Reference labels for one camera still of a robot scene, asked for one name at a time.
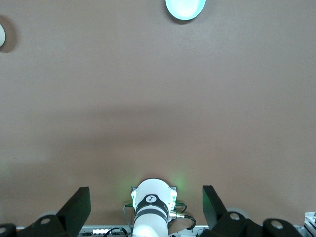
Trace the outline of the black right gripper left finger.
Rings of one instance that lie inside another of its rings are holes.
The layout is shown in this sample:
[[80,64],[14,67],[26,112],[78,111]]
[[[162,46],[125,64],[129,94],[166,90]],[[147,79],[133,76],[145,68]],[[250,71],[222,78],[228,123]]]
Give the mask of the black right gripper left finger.
[[76,237],[91,213],[89,187],[80,187],[55,215],[46,215],[17,232],[18,237]]

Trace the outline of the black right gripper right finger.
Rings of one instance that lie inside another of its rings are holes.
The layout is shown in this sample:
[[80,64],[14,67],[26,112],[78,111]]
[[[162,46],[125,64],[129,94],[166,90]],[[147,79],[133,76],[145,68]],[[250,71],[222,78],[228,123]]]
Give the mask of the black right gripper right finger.
[[212,185],[203,186],[203,213],[209,228],[202,237],[262,236],[262,226],[238,212],[227,211]]

